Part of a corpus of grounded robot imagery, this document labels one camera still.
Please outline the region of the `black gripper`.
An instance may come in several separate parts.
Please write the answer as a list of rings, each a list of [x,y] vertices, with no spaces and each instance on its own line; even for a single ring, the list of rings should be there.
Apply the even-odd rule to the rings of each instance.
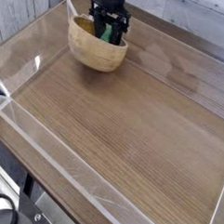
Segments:
[[[127,32],[131,14],[123,6],[112,5],[112,1],[106,5],[103,0],[91,0],[89,14],[94,18],[95,36],[100,39],[109,24],[112,26],[109,42],[118,46]]]

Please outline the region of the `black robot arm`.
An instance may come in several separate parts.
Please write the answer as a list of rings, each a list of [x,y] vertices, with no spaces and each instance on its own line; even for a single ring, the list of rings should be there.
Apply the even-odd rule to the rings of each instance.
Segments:
[[[95,36],[119,46],[123,33],[127,32],[131,14],[125,9],[125,0],[91,0],[89,14],[94,18]]]

